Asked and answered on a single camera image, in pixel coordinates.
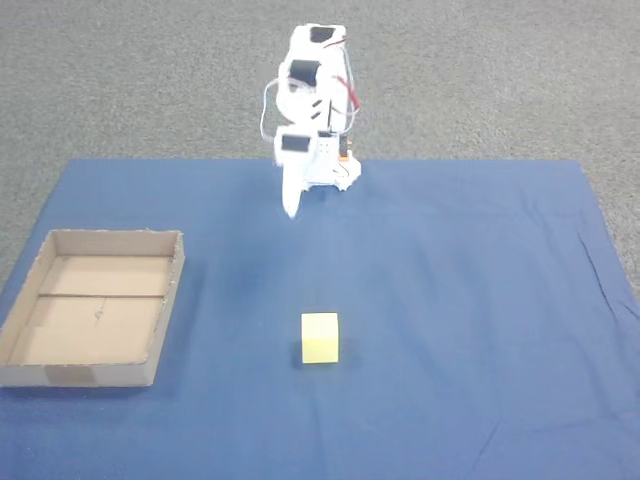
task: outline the yellow block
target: yellow block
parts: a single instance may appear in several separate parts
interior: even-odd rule
[[[337,313],[302,314],[302,363],[336,363],[339,345]]]

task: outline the blue cloth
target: blue cloth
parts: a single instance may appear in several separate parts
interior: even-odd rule
[[[290,220],[268,161],[70,164],[54,228],[180,229],[156,383],[2,389],[2,479],[640,478],[640,318],[573,162],[370,161]],[[300,363],[300,314],[341,360]]]

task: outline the cardboard tray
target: cardboard tray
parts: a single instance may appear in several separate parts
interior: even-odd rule
[[[49,232],[0,330],[0,386],[146,386],[182,267],[177,231]]]

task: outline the cable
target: cable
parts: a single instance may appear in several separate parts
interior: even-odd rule
[[[345,167],[344,165],[342,165],[342,162],[338,162],[338,164],[342,167],[342,169],[347,172],[347,178],[349,178],[351,176],[351,173],[349,172],[349,170],[347,169],[347,167]]]
[[[273,143],[275,140],[271,135],[267,135],[264,131],[264,115],[267,112],[267,95],[269,93],[269,89],[274,85],[278,84],[278,79],[274,78],[264,87],[264,92],[262,93],[262,115],[260,116],[260,135],[262,135],[262,139],[265,142]]]
[[[358,97],[356,96],[356,93],[355,93],[355,83],[354,83],[354,79],[353,79],[353,71],[351,70],[351,60],[349,58],[349,54],[347,53],[347,49],[343,45],[345,43],[345,40],[346,39],[343,38],[342,40],[330,43],[330,44],[325,45],[323,47],[323,48],[327,48],[327,47],[330,47],[330,46],[340,45],[339,48],[342,50],[342,53],[343,53],[343,56],[344,56],[344,62],[345,62],[346,73],[347,73],[347,79],[346,80],[343,77],[334,76],[334,78],[337,79],[340,82],[340,84],[343,85],[347,89],[347,92],[348,92],[348,95],[349,95],[349,102],[348,102],[348,105],[347,105],[347,111],[346,112],[341,112],[340,110],[338,110],[334,106],[331,107],[331,109],[333,111],[337,112],[340,115],[344,115],[346,118],[349,119],[349,123],[348,123],[347,127],[343,131],[334,132],[337,135],[344,135],[344,134],[348,133],[351,130],[351,128],[353,127],[353,124],[355,122],[356,114],[360,111],[360,101],[358,100]],[[301,82],[301,81],[299,81],[297,79],[289,78],[288,81],[289,81],[290,85],[295,85],[298,88],[309,88],[309,85],[307,85],[306,83]],[[274,78],[269,83],[267,83],[267,85],[264,87],[263,97],[262,97],[262,115],[260,116],[260,135],[262,136],[262,139],[264,141],[269,142],[269,143],[273,143],[275,138],[265,132],[265,130],[264,130],[264,118],[265,118],[266,111],[267,111],[267,99],[268,99],[269,89],[272,88],[274,85],[277,85],[278,83],[279,83],[279,79],[278,78]]]

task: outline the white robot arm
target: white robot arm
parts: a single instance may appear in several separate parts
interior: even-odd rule
[[[291,124],[279,126],[272,138],[264,132],[264,115],[267,92],[274,85],[276,105]],[[347,136],[360,106],[345,27],[296,27],[278,78],[267,85],[264,97],[260,131],[273,142],[275,163],[282,167],[282,204],[287,214],[295,216],[300,195],[314,185],[349,188],[361,172]]]

